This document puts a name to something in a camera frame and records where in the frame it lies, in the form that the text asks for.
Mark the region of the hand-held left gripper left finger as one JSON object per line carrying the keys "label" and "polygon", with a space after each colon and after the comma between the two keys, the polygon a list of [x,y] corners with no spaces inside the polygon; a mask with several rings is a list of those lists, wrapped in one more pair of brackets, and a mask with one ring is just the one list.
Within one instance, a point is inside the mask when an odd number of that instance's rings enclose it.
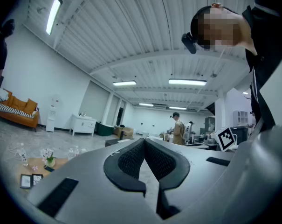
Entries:
{"label": "hand-held left gripper left finger", "polygon": [[83,153],[44,177],[28,200],[63,224],[144,224],[143,161],[143,140]]}

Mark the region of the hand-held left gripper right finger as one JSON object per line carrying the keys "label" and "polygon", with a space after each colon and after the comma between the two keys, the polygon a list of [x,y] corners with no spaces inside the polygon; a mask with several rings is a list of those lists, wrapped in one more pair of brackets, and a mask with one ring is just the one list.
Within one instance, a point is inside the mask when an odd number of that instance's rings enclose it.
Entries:
{"label": "hand-held left gripper right finger", "polygon": [[227,224],[225,212],[236,153],[202,150],[145,139],[144,157],[159,182],[155,212],[146,224]]}

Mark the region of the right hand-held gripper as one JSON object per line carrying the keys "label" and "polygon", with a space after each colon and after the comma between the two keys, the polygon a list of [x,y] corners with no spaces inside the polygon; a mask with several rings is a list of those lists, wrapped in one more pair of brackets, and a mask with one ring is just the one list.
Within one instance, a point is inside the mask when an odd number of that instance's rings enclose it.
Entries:
{"label": "right hand-held gripper", "polygon": [[219,148],[222,152],[227,150],[236,150],[237,149],[237,135],[233,134],[231,128],[226,126],[216,131],[215,140],[219,144]]}

